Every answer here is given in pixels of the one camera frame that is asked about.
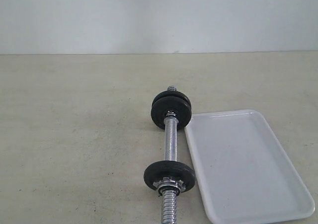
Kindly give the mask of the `chrome dumbbell bar with plates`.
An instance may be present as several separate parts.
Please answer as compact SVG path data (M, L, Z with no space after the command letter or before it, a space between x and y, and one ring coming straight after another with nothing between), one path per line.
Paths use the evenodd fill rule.
M166 90L177 88L171 85ZM144 182L162 197L162 224L177 223L177 197L191 190L196 182L195 171L177 160L177 131L184 129L191 117L192 107L178 97L161 98L151 107L153 123L164 130L164 159L145 169Z

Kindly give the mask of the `black weight plate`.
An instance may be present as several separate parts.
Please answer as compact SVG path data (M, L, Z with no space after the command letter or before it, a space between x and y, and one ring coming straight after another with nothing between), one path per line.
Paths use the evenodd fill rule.
M183 99L184 101L186 101L189 106L191 107L191 102L190 102L190 99L182 92L180 91L177 91L177 90L165 90L165 91L162 91L160 92L152 101L152 105L154 105L154 103L156 101L158 101L159 99L161 98L164 98L164 97L168 97L168 96L173 96L173 97L178 97L178 98L181 98Z

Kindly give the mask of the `white rectangular plastic tray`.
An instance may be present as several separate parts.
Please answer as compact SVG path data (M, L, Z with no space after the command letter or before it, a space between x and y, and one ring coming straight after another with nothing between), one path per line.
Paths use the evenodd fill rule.
M314 213L310 192L261 113L194 114L185 134L210 222L270 224Z

